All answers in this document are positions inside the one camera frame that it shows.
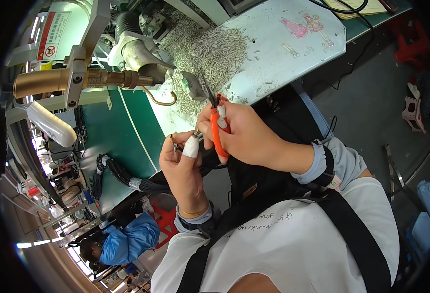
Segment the factory floor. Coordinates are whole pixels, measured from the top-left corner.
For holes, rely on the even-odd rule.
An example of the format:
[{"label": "factory floor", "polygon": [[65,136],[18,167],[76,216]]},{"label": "factory floor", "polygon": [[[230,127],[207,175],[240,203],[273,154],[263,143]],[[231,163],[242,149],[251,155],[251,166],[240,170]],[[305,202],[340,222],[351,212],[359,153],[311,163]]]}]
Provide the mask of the factory floor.
[{"label": "factory floor", "polygon": [[[406,64],[396,64],[397,44],[385,26],[375,30],[373,43],[353,73],[342,78],[339,91],[330,86],[337,86],[339,76],[350,70],[369,38],[370,33],[365,34],[347,46],[345,55],[307,74],[303,88],[329,124],[337,116],[335,137],[363,156],[370,172],[388,192],[389,165],[384,145],[390,145],[394,161],[406,180],[429,153],[430,133],[411,131],[401,117],[405,96],[410,95],[406,84],[415,70]],[[430,156],[409,183],[415,193],[421,180],[430,182]],[[230,188],[226,169],[213,170],[204,177],[207,197],[222,211],[229,207]],[[162,199],[160,203],[169,209],[176,204],[174,198],[163,195],[155,198]],[[419,212],[405,194],[396,194],[391,205],[399,228],[413,225]]]}]

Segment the white t-shirt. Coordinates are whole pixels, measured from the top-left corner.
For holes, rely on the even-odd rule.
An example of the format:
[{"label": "white t-shirt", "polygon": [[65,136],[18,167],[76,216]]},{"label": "white t-shirt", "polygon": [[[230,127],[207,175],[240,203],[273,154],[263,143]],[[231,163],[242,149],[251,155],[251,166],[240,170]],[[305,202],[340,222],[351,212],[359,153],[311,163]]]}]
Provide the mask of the white t-shirt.
[{"label": "white t-shirt", "polygon": [[[382,185],[359,178],[341,194],[382,250],[393,283],[399,236]],[[206,241],[191,233],[175,235],[153,274],[152,293],[176,292],[190,256]],[[281,292],[366,292],[347,244],[316,203],[279,202],[228,232],[210,249],[200,292],[227,292],[250,273],[268,276]]]}]

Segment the screw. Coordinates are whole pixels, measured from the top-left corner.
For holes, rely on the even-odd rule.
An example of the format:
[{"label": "screw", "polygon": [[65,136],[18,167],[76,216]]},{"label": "screw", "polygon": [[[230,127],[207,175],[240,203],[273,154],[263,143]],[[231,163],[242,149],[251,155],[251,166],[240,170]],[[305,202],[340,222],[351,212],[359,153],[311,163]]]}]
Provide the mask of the screw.
[{"label": "screw", "polygon": [[72,81],[74,84],[79,84],[82,80],[83,78],[81,76],[76,76]]}]

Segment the warning label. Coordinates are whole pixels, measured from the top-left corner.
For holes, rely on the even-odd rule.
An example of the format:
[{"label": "warning label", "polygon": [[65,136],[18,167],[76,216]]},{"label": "warning label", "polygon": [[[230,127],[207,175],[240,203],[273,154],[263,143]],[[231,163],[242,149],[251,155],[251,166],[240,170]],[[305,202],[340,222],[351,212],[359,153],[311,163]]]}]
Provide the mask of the warning label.
[{"label": "warning label", "polygon": [[49,12],[39,43],[38,61],[54,59],[70,13],[65,11]]}]

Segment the pliers handle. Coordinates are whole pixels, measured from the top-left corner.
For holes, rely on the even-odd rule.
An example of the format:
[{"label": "pliers handle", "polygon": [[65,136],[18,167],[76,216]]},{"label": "pliers handle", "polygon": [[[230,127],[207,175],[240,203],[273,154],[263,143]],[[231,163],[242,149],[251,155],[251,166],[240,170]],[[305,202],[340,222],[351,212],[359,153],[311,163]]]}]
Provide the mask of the pliers handle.
[{"label": "pliers handle", "polygon": [[231,133],[230,125],[228,124],[228,120],[226,119],[226,107],[223,101],[227,101],[226,97],[221,94],[216,95],[216,100],[218,103],[217,107],[214,107],[212,103],[212,109],[210,112],[210,124],[212,126],[212,134],[213,134],[213,143],[215,145],[215,150],[218,155],[222,157],[229,157],[228,154],[221,145],[220,139],[220,130],[218,126],[223,129],[226,133]]}]

